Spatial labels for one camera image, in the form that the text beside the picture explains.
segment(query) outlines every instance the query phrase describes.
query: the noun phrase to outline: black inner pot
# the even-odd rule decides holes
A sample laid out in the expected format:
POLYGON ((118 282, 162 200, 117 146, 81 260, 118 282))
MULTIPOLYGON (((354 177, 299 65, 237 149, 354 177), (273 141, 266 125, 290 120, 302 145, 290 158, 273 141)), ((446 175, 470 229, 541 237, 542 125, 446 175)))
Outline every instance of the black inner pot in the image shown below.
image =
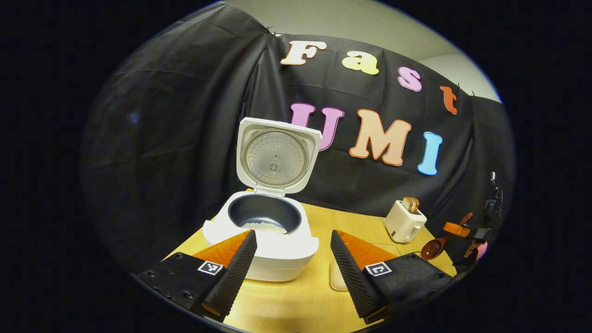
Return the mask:
POLYGON ((230 219, 236 226, 267 222, 292 233, 300 225, 300 212, 293 204, 266 194, 249 194, 234 199, 228 208, 230 219))

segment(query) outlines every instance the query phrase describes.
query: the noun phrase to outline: wooden table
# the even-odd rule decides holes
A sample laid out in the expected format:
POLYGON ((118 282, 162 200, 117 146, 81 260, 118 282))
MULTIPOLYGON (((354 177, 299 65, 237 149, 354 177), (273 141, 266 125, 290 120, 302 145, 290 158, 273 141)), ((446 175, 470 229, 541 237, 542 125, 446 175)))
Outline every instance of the wooden table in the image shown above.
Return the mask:
MULTIPOLYGON (((319 239, 317 253, 304 272, 292 281, 246 279, 230 314, 224 320, 226 325, 252 333, 352 332, 367 327, 364 320, 358 317, 349 292, 338 292, 331 288, 329 268, 333 261, 330 248, 332 230, 342 230, 364 241, 378 243, 377 246, 395 255, 421 251, 423 245, 434 238, 426 228, 421 228, 412 242, 398 244, 389 237, 382 224, 383 217, 339 212, 309 204, 303 206, 312 236, 319 239)), ((171 254, 194 254, 206 247, 200 229, 171 254)), ((456 275, 446 252, 430 263, 451 276, 456 275)))

